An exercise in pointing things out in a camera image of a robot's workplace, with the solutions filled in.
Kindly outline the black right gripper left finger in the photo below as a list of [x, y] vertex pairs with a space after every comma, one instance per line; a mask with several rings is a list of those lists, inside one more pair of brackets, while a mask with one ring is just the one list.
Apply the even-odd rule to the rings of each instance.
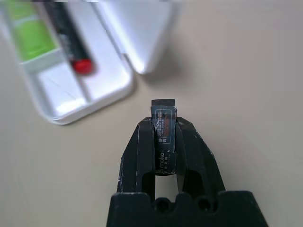
[[123, 152], [117, 192], [155, 194], [154, 126], [149, 117], [137, 124]]

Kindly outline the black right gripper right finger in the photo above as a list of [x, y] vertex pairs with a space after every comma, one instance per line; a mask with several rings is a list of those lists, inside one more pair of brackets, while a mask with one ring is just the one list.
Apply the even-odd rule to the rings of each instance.
[[218, 193], [225, 186], [215, 157], [193, 124], [182, 117], [176, 122], [176, 174], [178, 191]]

